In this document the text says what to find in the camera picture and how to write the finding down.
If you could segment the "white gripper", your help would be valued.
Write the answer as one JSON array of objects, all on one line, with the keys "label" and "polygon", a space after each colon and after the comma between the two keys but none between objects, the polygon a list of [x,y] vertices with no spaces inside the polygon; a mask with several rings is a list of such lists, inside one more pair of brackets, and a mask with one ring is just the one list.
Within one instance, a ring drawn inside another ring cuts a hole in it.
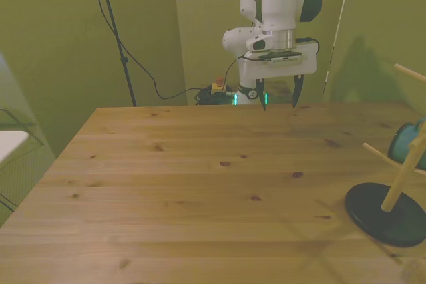
[{"label": "white gripper", "polygon": [[267,58],[262,61],[254,60],[261,53],[248,51],[238,58],[240,76],[245,79],[256,79],[256,92],[264,110],[266,110],[266,99],[263,79],[295,76],[292,93],[292,106],[295,108],[303,88],[302,75],[314,74],[317,71],[317,52],[318,44],[315,41],[297,43],[286,57]]}]

